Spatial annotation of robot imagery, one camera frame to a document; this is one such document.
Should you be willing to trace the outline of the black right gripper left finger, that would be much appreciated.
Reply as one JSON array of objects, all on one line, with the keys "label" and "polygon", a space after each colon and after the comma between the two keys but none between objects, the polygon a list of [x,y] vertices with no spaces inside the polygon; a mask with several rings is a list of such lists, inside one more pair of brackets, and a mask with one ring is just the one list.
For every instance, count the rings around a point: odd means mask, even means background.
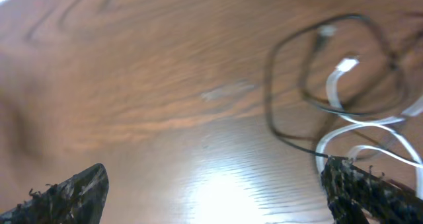
[{"label": "black right gripper left finger", "polygon": [[30,190],[30,199],[1,214],[1,222],[99,224],[109,190],[103,164],[97,163],[45,192]]}]

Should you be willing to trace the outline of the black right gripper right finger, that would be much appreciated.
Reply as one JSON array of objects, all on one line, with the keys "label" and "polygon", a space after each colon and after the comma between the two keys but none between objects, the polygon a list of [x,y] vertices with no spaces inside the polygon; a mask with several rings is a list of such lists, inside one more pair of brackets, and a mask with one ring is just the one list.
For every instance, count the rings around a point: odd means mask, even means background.
[{"label": "black right gripper right finger", "polygon": [[376,177],[347,159],[329,157],[321,185],[335,223],[421,223],[422,200],[409,188]]}]

